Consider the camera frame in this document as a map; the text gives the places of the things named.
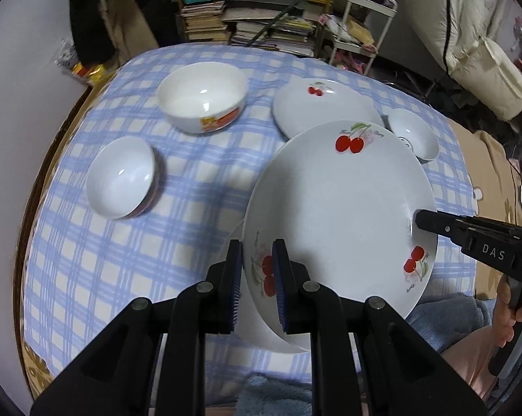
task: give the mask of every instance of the metal bolt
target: metal bolt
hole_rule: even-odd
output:
[[[136,311],[145,310],[149,305],[149,300],[144,297],[138,297],[132,302],[132,309]]]
[[[381,297],[371,297],[368,300],[368,304],[375,310],[381,310],[386,306],[386,302]]]
[[[317,292],[321,288],[321,285],[319,285],[317,282],[313,280],[306,281],[303,284],[303,289],[307,292]]]
[[[198,283],[195,288],[197,289],[197,292],[201,292],[201,293],[211,292],[213,290],[213,283],[201,282],[201,283]]]

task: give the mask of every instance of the plaid fabric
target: plaid fabric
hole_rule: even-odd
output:
[[[181,133],[157,108],[156,87],[177,68],[210,60],[238,66],[249,77],[247,107],[226,129],[206,136]],[[257,177],[284,144],[270,108],[291,75],[348,85],[370,97],[379,113],[402,107],[419,114],[440,143],[437,160],[423,166],[437,208],[474,215],[472,186],[445,117],[398,90],[278,52],[206,44],[147,52],[120,70],[82,122],[37,215],[27,261],[25,339],[53,375],[135,297],[173,298],[205,277],[242,221]],[[125,135],[141,136],[154,147],[163,168],[158,197],[139,217],[107,221],[88,208],[86,172],[101,148]],[[440,238],[426,295],[472,293],[475,271],[474,260]],[[310,355],[259,350],[235,335],[209,338],[208,402],[234,395],[253,371],[308,382]]]

